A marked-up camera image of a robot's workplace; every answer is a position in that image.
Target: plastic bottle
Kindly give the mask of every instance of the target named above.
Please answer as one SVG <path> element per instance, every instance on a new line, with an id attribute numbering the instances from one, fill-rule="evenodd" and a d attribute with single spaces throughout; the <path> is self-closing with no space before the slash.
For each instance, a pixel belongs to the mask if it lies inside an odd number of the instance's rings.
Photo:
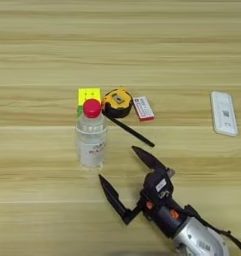
<path id="1" fill-rule="evenodd" d="M 98 100 L 89 99 L 77 120 L 77 149 L 80 163 L 88 168 L 101 167 L 107 139 L 107 121 Z"/>

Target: white device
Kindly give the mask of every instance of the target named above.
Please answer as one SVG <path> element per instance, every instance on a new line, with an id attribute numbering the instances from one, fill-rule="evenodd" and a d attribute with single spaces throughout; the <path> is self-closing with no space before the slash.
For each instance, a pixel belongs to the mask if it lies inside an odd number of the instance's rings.
<path id="1" fill-rule="evenodd" d="M 238 135 L 231 95 L 223 92 L 212 92 L 211 103 L 215 132 L 229 136 Z"/>

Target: tape measure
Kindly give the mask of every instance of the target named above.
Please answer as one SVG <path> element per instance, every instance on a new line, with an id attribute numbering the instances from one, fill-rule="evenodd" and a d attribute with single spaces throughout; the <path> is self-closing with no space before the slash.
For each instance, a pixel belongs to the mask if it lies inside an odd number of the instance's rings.
<path id="1" fill-rule="evenodd" d="M 124 89 L 118 88 L 107 93 L 102 100 L 103 111 L 115 118 L 123 118 L 130 113 L 132 96 Z"/>

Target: wood grain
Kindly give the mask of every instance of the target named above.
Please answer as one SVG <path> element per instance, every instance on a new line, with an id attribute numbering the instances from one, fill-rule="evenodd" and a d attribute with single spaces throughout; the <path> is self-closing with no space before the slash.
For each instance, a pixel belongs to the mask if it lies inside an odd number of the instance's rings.
<path id="1" fill-rule="evenodd" d="M 181 205 L 241 239 L 241 0 L 0 0 L 0 256 L 172 255 L 76 160 L 76 90 L 119 85 L 148 97 L 156 119 L 124 122 L 156 147 L 109 123 L 100 172 L 133 207 L 142 146 L 176 170 Z M 214 133 L 213 90 L 232 94 L 239 136 Z"/>

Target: red and white box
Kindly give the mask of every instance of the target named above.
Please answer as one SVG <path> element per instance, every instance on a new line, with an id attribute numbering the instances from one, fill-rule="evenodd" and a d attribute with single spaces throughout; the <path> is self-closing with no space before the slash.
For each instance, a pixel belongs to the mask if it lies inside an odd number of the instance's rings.
<path id="1" fill-rule="evenodd" d="M 152 120 L 155 115 L 148 103 L 147 97 L 134 97 L 133 104 L 140 121 Z"/>

